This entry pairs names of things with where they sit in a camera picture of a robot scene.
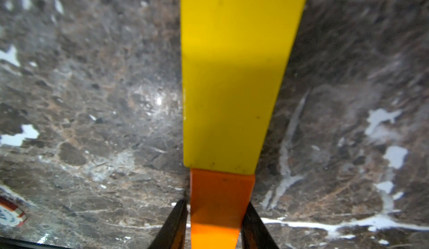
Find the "long yellow building block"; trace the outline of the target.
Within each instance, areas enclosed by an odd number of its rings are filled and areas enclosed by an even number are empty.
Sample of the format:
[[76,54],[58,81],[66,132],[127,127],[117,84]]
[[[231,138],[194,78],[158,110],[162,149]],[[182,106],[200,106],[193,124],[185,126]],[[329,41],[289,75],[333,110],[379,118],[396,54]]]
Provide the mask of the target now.
[[183,156],[255,173],[306,0],[181,0]]

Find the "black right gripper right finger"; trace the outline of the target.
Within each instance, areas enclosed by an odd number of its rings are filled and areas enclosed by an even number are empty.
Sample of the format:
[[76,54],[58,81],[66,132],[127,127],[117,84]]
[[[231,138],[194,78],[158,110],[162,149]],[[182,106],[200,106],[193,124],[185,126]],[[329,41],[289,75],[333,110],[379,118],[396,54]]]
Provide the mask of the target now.
[[251,203],[242,221],[241,239],[243,249],[279,249]]

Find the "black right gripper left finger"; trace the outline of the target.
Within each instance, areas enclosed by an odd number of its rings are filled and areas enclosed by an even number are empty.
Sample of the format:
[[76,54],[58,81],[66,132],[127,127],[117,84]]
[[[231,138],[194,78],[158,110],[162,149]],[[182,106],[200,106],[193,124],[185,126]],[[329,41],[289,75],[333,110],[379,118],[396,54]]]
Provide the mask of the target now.
[[187,217],[187,201],[181,199],[174,206],[149,249],[184,249]]

